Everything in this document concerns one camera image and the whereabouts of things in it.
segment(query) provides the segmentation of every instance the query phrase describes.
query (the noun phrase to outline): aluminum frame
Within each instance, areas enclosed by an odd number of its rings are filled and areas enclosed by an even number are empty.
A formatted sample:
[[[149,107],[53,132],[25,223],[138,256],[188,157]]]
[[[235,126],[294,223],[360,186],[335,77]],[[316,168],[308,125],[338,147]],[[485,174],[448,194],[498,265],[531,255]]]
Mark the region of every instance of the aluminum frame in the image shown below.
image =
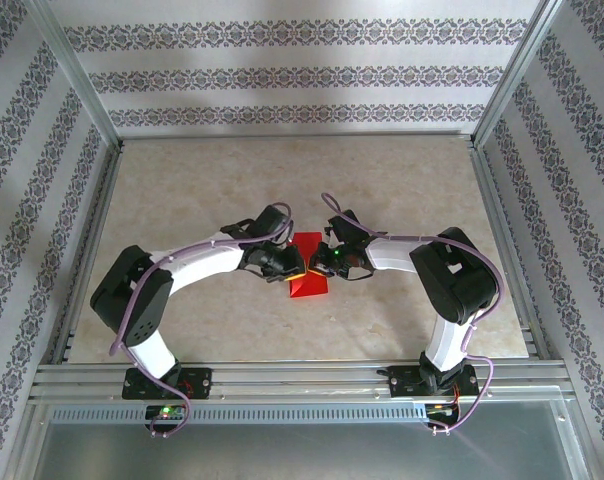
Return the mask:
[[[533,12],[524,36],[511,56],[473,132],[473,144],[476,148],[481,148],[488,140],[563,3],[564,0],[542,0]]]
[[[97,255],[100,237],[102,236],[102,230],[104,229],[104,224],[106,222],[106,216],[115,189],[123,153],[124,146],[114,147],[111,152],[112,156],[109,157],[107,155],[104,159],[105,164],[103,168],[109,169],[109,171],[106,174],[107,177],[102,191],[98,189],[91,199],[91,209],[95,206],[96,213],[92,221],[89,221],[84,226],[85,233],[82,234],[82,237],[84,238],[86,235],[87,240],[86,244],[84,246],[81,245],[80,248],[86,249],[86,253],[81,256],[78,282],[74,286],[71,295],[67,297],[69,303],[62,308],[62,311],[66,312],[66,315],[60,320],[61,325],[58,341],[55,345],[52,345],[53,354],[51,356],[51,361],[54,364],[62,363],[66,360],[65,354],[67,353],[67,349],[70,348],[70,337],[80,318],[84,296],[89,287],[93,263],[95,262],[95,257]]]
[[[115,130],[111,117],[47,0],[26,0],[24,4],[102,136],[110,144],[120,146],[122,139]]]
[[[476,148],[471,142],[469,142],[468,148],[471,156],[471,163],[473,164],[475,176],[480,188],[480,194],[482,195],[482,200],[484,202],[484,208],[486,209],[489,218],[489,225],[493,231],[493,237],[495,238],[495,243],[498,247],[500,261],[504,267],[504,275],[511,291],[513,305],[523,329],[525,342],[527,342],[527,348],[530,346],[535,347],[535,351],[529,349],[529,353],[533,356],[538,356],[541,359],[551,358],[551,353],[547,347],[542,327],[535,314],[535,308],[533,308],[531,292],[529,292],[529,289],[526,286],[522,267],[517,261],[518,253],[515,249],[515,244],[513,243],[513,237],[509,231],[506,215],[502,208],[500,208],[500,198],[495,183],[493,182],[491,172],[489,171],[489,164],[486,160],[486,156],[481,148]],[[533,345],[528,342],[528,335],[531,335]]]
[[[387,378],[376,373],[390,365],[417,365],[411,361],[365,362],[228,362],[189,364],[191,367],[213,369],[211,395],[208,400],[193,400],[195,408],[206,406],[209,411],[230,406],[286,407],[290,409],[317,406],[318,409],[335,405],[337,408],[389,409],[389,407],[416,404],[418,416],[409,415],[398,421],[419,421],[419,409],[429,403],[440,403],[443,397],[392,398]],[[597,480],[597,461],[589,451],[588,436],[575,406],[575,392],[561,360],[506,359],[496,360],[496,376],[483,402],[546,402],[550,404],[566,460],[573,478]],[[46,433],[60,409],[83,405],[85,412],[109,412],[122,406],[139,409],[162,402],[123,400],[121,389],[124,375],[130,365],[64,364],[42,365],[35,376],[23,424],[18,432],[7,477],[32,478],[46,438]],[[476,365],[480,384],[486,379],[487,367]],[[462,403],[473,401],[463,397]],[[228,420],[220,423],[233,423]],[[380,419],[371,417],[371,423]],[[82,427],[82,421],[71,422]],[[123,415],[111,415],[98,423],[135,423]]]

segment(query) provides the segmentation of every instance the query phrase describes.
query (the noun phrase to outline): patterned wallpaper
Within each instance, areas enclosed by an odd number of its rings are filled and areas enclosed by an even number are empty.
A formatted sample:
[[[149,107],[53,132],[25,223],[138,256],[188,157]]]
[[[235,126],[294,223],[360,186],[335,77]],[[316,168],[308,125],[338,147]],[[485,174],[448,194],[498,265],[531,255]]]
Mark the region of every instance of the patterned wallpaper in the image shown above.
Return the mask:
[[[125,137],[472,133],[536,5],[51,3]]]
[[[0,0],[0,478],[105,152],[22,3]]]
[[[484,151],[604,467],[604,0],[562,7]]]

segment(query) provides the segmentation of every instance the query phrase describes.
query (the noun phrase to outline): white wall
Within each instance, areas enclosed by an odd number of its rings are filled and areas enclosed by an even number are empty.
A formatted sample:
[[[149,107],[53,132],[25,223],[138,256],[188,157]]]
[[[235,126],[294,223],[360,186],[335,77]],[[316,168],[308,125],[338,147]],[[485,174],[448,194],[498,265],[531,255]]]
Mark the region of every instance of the white wall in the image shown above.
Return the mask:
[[[0,0],[0,478],[105,148],[24,6]]]
[[[604,0],[562,7],[485,153],[604,466]]]
[[[121,135],[472,133],[536,0],[58,0]]]

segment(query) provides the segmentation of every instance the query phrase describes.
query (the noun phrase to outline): purple cable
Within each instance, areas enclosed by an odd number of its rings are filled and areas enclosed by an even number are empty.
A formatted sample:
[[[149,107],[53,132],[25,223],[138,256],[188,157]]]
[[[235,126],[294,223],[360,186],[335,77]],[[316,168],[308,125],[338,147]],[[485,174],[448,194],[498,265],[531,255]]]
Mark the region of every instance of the purple cable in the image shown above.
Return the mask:
[[[500,275],[500,272],[498,271],[497,267],[493,264],[493,262],[486,255],[482,254],[475,248],[469,247],[468,245],[466,245],[464,243],[460,243],[455,240],[450,240],[448,238],[442,238],[442,237],[417,236],[417,235],[385,235],[380,232],[371,230],[370,228],[365,227],[361,223],[353,220],[352,218],[347,217],[344,213],[342,213],[342,209],[340,208],[340,204],[338,203],[338,201],[330,193],[324,192],[324,193],[322,193],[321,196],[322,196],[322,200],[324,200],[324,203],[326,203],[328,205],[328,207],[331,210],[333,210],[335,213],[337,213],[342,219],[346,220],[351,225],[354,225],[355,227],[357,227],[361,230],[364,230],[366,233],[368,233],[371,236],[382,238],[385,240],[391,240],[391,241],[444,243],[446,245],[450,245],[452,247],[459,248],[460,250],[464,250],[465,252],[468,252],[471,255],[474,255],[480,261],[482,261],[491,271],[491,274],[493,275],[496,283],[498,284],[498,288],[497,288],[498,298],[493,303],[493,305],[491,305],[491,307],[489,307],[485,312],[481,313],[480,315],[477,315],[473,320],[471,320],[470,328],[467,330],[464,338],[462,339],[462,352],[466,355],[466,358],[468,358],[469,360],[486,362],[487,365],[489,366],[489,374],[487,375],[486,381],[484,382],[484,386],[482,387],[482,390],[480,390],[480,393],[476,397],[475,401],[473,402],[473,404],[471,405],[469,410],[464,414],[464,416],[455,423],[455,425],[448,426],[445,423],[438,422],[437,420],[430,420],[430,423],[442,427],[442,430],[434,429],[433,431],[435,433],[450,432],[452,430],[455,430],[460,425],[462,425],[471,416],[471,414],[475,411],[478,404],[480,403],[480,400],[482,400],[482,397],[488,390],[489,385],[491,384],[491,380],[493,379],[494,365],[493,365],[493,362],[491,361],[491,359],[488,357],[469,355],[468,353],[466,353],[466,348],[469,344],[469,341],[471,340],[473,331],[477,328],[477,324],[480,322],[480,320],[486,318],[488,315],[493,313],[495,311],[495,309],[498,307],[498,305],[502,302],[502,299],[504,297],[504,290],[505,290],[504,280],[502,279],[502,275]]]
[[[286,215],[287,215],[286,222],[284,222],[284,224],[282,226],[280,226],[280,228],[278,228],[273,233],[270,233],[269,235],[264,235],[262,237],[248,238],[248,239],[241,239],[241,240],[210,240],[210,241],[206,241],[206,242],[195,243],[193,245],[189,245],[187,247],[181,248],[180,250],[173,252],[172,254],[167,255],[166,257],[161,258],[160,260],[155,262],[153,265],[151,265],[151,267],[146,272],[144,272],[144,274],[140,277],[140,280],[137,282],[137,285],[133,289],[133,293],[131,294],[129,303],[127,304],[126,309],[124,310],[122,322],[120,322],[120,328],[118,329],[118,333],[115,336],[115,341],[113,342],[113,344],[111,345],[111,348],[109,349],[109,355],[113,356],[117,353],[118,349],[122,349],[124,351],[124,353],[127,355],[127,357],[129,357],[129,359],[133,362],[133,365],[135,367],[137,367],[137,369],[140,370],[140,372],[145,377],[147,377],[149,380],[151,380],[153,383],[155,383],[159,387],[164,388],[165,390],[168,390],[169,392],[173,393],[174,395],[177,395],[182,400],[184,400],[184,403],[185,403],[184,407],[186,410],[184,413],[184,418],[175,428],[173,428],[169,432],[163,433],[162,437],[164,437],[164,438],[170,437],[174,433],[181,430],[182,427],[184,427],[184,425],[187,424],[187,422],[189,421],[189,417],[191,416],[191,403],[190,403],[189,397],[187,397],[180,390],[167,385],[166,383],[162,382],[160,379],[155,378],[153,375],[151,375],[151,373],[148,370],[146,370],[142,365],[140,365],[138,363],[138,361],[135,359],[135,357],[133,356],[131,351],[122,342],[122,339],[124,338],[124,334],[126,332],[126,327],[128,326],[129,321],[131,319],[131,314],[133,313],[133,308],[135,307],[135,303],[137,302],[138,297],[140,296],[140,291],[142,290],[142,287],[147,282],[147,280],[149,279],[149,277],[151,276],[151,274],[153,272],[155,272],[157,269],[159,269],[163,265],[165,265],[167,263],[171,263],[184,256],[191,255],[193,253],[197,253],[198,251],[204,250],[205,248],[211,248],[211,247],[215,248],[216,246],[218,246],[218,247],[239,247],[240,245],[245,245],[248,243],[265,242],[267,240],[271,240],[272,238],[279,237],[286,231],[287,228],[289,228],[289,225],[291,224],[291,221],[292,221],[291,207],[289,207],[289,205],[287,205],[284,202],[276,202],[271,205],[274,207],[283,207],[286,210]],[[151,425],[150,425],[150,430],[151,430],[152,436],[156,435],[156,431],[153,430],[154,423],[155,423],[155,419],[151,422]]]

